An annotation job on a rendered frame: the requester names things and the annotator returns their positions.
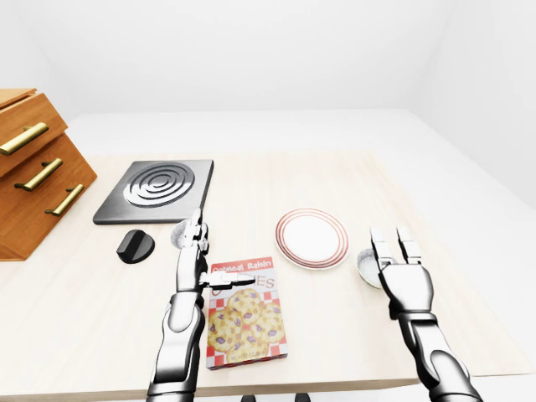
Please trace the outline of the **patterned black bowl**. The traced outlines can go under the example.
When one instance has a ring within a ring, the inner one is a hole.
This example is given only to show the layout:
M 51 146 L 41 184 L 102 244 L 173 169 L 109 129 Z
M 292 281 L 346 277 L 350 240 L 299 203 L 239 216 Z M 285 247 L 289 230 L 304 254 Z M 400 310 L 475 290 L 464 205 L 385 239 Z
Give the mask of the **patterned black bowl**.
M 190 247 L 195 236 L 196 226 L 191 219 L 180 222 L 171 233 L 171 243 L 178 249 Z
M 375 259 L 372 248 L 365 249 L 358 254 L 358 273 L 369 285 L 381 289 L 382 283 L 379 279 L 379 265 Z

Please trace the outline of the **round black stove knob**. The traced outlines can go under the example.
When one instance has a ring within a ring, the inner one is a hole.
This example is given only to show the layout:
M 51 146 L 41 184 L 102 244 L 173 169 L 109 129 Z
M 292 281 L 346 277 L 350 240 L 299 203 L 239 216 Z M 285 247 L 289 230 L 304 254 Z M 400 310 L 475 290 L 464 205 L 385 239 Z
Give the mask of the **round black stove knob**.
M 127 264 L 145 260 L 155 248 L 154 239 L 140 229 L 130 230 L 116 250 L 119 258 Z

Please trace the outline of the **flat dark stove plate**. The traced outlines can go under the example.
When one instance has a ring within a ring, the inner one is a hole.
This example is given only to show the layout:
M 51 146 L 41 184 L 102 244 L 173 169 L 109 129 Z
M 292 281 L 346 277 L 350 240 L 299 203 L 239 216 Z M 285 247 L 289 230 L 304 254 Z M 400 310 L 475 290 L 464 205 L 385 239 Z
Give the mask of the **flat dark stove plate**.
M 212 160 L 135 161 L 93 217 L 95 224 L 178 223 L 202 208 Z

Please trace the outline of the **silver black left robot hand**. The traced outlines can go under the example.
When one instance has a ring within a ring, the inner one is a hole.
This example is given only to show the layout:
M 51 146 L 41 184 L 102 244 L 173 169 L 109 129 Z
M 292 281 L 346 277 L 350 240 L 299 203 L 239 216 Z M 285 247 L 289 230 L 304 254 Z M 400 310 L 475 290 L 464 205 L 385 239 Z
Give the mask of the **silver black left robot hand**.
M 180 249 L 177 265 L 177 291 L 201 292 L 205 287 L 223 290 L 255 282 L 253 276 L 239 272 L 208 273 L 205 256 L 209 252 L 209 230 L 207 224 L 203 222 L 201 208 L 196 208 L 189 219 L 196 226 L 196 231 L 191 246 Z

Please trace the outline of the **wooden cabinet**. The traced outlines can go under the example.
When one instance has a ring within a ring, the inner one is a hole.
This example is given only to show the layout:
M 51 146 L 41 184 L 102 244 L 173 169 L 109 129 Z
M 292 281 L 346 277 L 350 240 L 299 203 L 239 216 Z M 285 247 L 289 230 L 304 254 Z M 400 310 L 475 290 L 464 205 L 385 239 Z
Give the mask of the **wooden cabinet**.
M 47 96 L 0 89 L 0 260 L 25 260 L 96 178 Z

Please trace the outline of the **white plate with red rings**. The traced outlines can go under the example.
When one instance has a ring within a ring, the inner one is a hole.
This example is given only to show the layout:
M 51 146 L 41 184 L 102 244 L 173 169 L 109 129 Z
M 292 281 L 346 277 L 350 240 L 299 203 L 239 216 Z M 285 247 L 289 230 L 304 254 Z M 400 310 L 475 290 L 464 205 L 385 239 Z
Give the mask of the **white plate with red rings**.
M 277 222 L 276 244 L 291 262 L 310 270 L 326 270 L 344 261 L 349 238 L 343 225 L 320 209 L 294 209 Z

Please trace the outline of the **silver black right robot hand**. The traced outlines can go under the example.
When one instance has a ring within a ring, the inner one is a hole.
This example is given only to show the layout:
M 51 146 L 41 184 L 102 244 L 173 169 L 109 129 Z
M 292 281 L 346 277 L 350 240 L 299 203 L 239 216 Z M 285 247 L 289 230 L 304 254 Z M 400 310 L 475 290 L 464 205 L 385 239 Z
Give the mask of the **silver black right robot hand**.
M 405 227 L 398 227 L 399 246 L 404 263 L 397 263 L 389 245 L 378 229 L 370 230 L 375 260 L 379 265 L 379 279 L 389 297 L 389 316 L 397 319 L 400 313 L 431 310 L 433 286 L 428 270 L 421 264 L 417 243 Z

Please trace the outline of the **oatmeal raisin cookie box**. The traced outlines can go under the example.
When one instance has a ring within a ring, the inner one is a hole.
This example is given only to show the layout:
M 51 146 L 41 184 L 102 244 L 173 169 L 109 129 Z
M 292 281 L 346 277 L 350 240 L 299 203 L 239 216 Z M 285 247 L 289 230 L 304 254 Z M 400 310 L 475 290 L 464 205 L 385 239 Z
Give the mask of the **oatmeal raisin cookie box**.
M 286 357 L 288 346 L 272 258 L 213 264 L 211 271 L 244 273 L 255 282 L 210 292 L 206 367 L 216 370 Z

